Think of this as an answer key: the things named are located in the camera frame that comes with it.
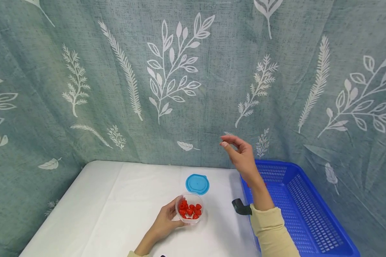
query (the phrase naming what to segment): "green cloth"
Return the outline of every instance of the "green cloth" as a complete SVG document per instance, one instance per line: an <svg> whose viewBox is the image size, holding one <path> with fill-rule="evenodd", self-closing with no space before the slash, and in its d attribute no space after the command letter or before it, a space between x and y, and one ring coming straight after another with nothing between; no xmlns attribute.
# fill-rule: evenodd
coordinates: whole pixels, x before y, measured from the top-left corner
<svg viewBox="0 0 386 257"><path fill-rule="evenodd" d="M386 0L0 0L0 257L86 163L232 167L225 132L386 256Z"/></svg>

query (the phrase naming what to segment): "hand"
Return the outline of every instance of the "hand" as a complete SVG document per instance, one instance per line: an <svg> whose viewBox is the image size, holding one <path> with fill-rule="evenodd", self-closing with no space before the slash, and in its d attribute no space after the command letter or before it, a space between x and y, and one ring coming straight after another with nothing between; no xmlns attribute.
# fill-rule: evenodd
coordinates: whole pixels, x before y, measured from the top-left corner
<svg viewBox="0 0 386 257"><path fill-rule="evenodd" d="M173 230L185 225L181 220L172 221L176 216L176 202L179 197L176 197L173 201L160 209L152 227L147 231L146 235L144 235L144 238L139 243L139 246L137 246L134 251L135 254L139 256L149 254L157 241L166 238Z"/></svg>
<svg viewBox="0 0 386 257"><path fill-rule="evenodd" d="M221 142L220 145L226 150L230 160L240 175L242 175L242 178L249 185L254 184L254 180L258 182L261 176L254 162L252 146L237 136L221 136L221 140L223 142ZM237 150L233 149L230 144L233 144Z"/></svg>

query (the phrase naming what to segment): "blue lid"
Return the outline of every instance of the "blue lid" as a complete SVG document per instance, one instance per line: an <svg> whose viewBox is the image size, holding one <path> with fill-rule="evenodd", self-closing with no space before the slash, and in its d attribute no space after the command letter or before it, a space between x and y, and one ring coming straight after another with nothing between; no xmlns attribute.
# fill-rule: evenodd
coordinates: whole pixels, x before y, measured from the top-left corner
<svg viewBox="0 0 386 257"><path fill-rule="evenodd" d="M210 184L207 177L199 174L191 174L186 179L186 188L189 192L204 195L209 190Z"/></svg>

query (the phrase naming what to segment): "black clip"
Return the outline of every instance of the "black clip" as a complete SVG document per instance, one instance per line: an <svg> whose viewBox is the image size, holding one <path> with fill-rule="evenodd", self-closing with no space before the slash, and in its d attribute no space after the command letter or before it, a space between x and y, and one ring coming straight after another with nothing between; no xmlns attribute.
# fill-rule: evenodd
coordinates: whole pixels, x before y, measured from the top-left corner
<svg viewBox="0 0 386 257"><path fill-rule="evenodd" d="M233 200L232 205L237 214L252 215L252 209L250 208L250 205L243 205L243 202L240 198Z"/></svg>

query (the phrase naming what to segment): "blue plastic basket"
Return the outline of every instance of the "blue plastic basket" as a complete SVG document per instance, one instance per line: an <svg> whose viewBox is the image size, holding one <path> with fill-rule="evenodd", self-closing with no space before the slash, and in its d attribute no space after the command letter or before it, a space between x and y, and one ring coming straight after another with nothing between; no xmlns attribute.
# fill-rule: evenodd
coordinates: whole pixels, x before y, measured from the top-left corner
<svg viewBox="0 0 386 257"><path fill-rule="evenodd" d="M302 257L360 257L360 253L301 167L290 162L256 160L274 204ZM252 193L242 179L245 201ZM255 243L260 251L257 238Z"/></svg>

